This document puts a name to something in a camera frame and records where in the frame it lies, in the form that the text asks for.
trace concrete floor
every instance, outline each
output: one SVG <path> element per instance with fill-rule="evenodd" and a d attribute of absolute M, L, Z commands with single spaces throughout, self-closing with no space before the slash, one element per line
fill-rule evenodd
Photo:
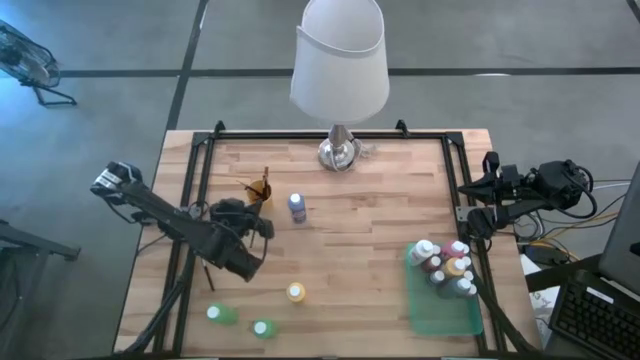
<path fill-rule="evenodd" d="M 303 0 L 211 0 L 193 68 L 286 68 Z M 640 66 L 640 23 L 624 0 L 380 0 L 391 67 Z M 64 70 L 180 69 L 198 0 L 5 0 L 0 18 L 53 51 Z M 0 218 L 81 245 L 53 259 L 21 358 L 108 354 L 139 228 L 88 187 L 109 160 L 150 183 L 178 80 L 63 79 L 77 108 L 45 109 L 0 78 Z M 318 128 L 288 102 L 284 78 L 188 82 L 178 129 Z M 598 179 L 629 178 L 640 160 L 640 76 L 394 77 L 383 111 L 360 128 L 488 128 L 503 163 L 523 171 L 571 158 Z M 623 188 L 596 193 L 606 204 Z M 554 214 L 549 217 L 560 218 Z M 580 256 L 609 227 L 569 232 Z"/>

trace lamp base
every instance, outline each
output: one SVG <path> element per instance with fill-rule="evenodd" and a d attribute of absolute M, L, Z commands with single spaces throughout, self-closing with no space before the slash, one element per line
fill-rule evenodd
<path fill-rule="evenodd" d="M 356 148 L 351 141 L 334 147 L 329 139 L 325 139 L 318 149 L 318 160 L 327 170 L 346 171 L 356 162 Z"/>

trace green tray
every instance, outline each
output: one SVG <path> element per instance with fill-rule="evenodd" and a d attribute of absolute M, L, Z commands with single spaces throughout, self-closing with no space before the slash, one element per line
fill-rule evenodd
<path fill-rule="evenodd" d="M 407 245 L 405 267 L 409 295 L 411 329 L 419 335 L 460 336 L 482 332 L 482 315 L 478 298 L 442 299 L 436 288 L 427 283 L 420 266 L 411 266 L 408 255 L 415 243 Z"/>

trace bottle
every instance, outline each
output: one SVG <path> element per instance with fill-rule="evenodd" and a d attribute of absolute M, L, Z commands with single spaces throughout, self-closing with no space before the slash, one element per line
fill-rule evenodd
<path fill-rule="evenodd" d="M 253 322 L 253 334 L 260 339 L 272 338 L 276 333 L 276 326 L 271 320 L 260 319 Z"/>
<path fill-rule="evenodd" d="M 446 258 L 461 258 L 464 256 L 464 244 L 458 240 L 449 241 L 442 248 L 442 255 Z"/>
<path fill-rule="evenodd" d="M 304 207 L 304 197 L 298 193 L 289 196 L 289 209 L 291 217 L 296 224 L 302 224 L 307 220 L 307 210 Z"/>
<path fill-rule="evenodd" d="M 444 273 L 440 270 L 434 271 L 427 276 L 427 282 L 433 286 L 438 286 L 444 281 Z"/>
<path fill-rule="evenodd" d="M 422 262 L 422 270 L 426 272 L 433 272 L 438 270 L 440 265 L 442 265 L 442 260 L 437 256 L 432 256 Z"/>
<path fill-rule="evenodd" d="M 469 270 L 465 271 L 464 274 L 462 274 L 462 276 L 464 276 L 464 278 L 469 281 L 473 281 L 473 273 Z"/>
<path fill-rule="evenodd" d="M 420 265 L 433 255 L 433 244 L 429 240 L 420 240 L 409 253 L 409 262 L 413 266 Z"/>
<path fill-rule="evenodd" d="M 438 295 L 445 299 L 467 296 L 469 289 L 471 289 L 471 281 L 459 276 L 449 280 L 444 286 L 438 288 Z"/>
<path fill-rule="evenodd" d="M 467 267 L 462 259 L 451 258 L 444 263 L 442 271 L 447 277 L 462 276 Z"/>
<path fill-rule="evenodd" d="M 304 286 L 302 286 L 302 284 L 300 283 L 291 283 L 291 285 L 289 285 L 289 287 L 287 288 L 287 297 L 289 298 L 289 300 L 291 300 L 291 302 L 294 303 L 301 302 L 306 294 L 307 293 L 304 289 Z"/>
<path fill-rule="evenodd" d="M 233 325 L 238 321 L 238 313 L 235 309 L 220 303 L 209 306 L 207 309 L 207 317 L 214 323 L 222 325 Z"/>
<path fill-rule="evenodd" d="M 474 297 L 478 294 L 478 288 L 471 284 L 471 287 L 469 287 L 469 291 L 467 291 L 467 295 L 468 297 Z"/>
<path fill-rule="evenodd" d="M 468 256 L 463 256 L 462 257 L 462 261 L 464 261 L 464 266 L 466 266 L 467 268 L 469 266 L 471 266 L 471 258 Z"/>

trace wooden tabletop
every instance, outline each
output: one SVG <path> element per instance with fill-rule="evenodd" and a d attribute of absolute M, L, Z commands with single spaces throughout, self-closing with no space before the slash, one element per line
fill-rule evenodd
<path fill-rule="evenodd" d="M 491 150 L 487 130 L 462 130 L 474 179 Z M 178 205 L 192 131 L 167 133 L 153 190 Z M 246 199 L 237 181 L 261 178 L 269 166 L 272 204 L 261 216 L 271 219 L 276 237 L 265 264 L 249 283 L 210 266 L 216 291 L 195 269 L 183 356 L 442 356 L 475 355 L 472 336 L 423 337 L 409 326 L 404 249 L 427 238 L 456 239 L 442 147 L 433 140 L 367 140 L 376 145 L 353 171 L 333 173 L 318 163 L 313 140 L 216 141 L 209 178 L 209 203 Z M 197 182 L 203 156 L 196 167 Z M 458 184 L 461 183 L 456 164 Z M 308 220 L 291 221 L 287 197 L 305 196 Z M 145 229 L 140 246 L 161 235 Z M 116 349 L 129 345 L 160 304 L 171 241 L 162 240 L 136 260 L 120 323 Z M 262 239 L 253 251 L 262 253 Z M 495 237 L 489 253 L 498 300 L 513 324 L 539 346 L 524 274 L 515 242 Z M 291 282 L 307 289 L 304 304 L 293 305 L 285 289 Z M 234 307 L 239 323 L 231 327 L 207 320 L 213 302 Z M 173 316 L 166 346 L 171 345 Z M 252 320 L 272 319 L 277 337 L 260 340 L 250 332 Z M 485 330 L 493 337 L 486 309 Z"/>

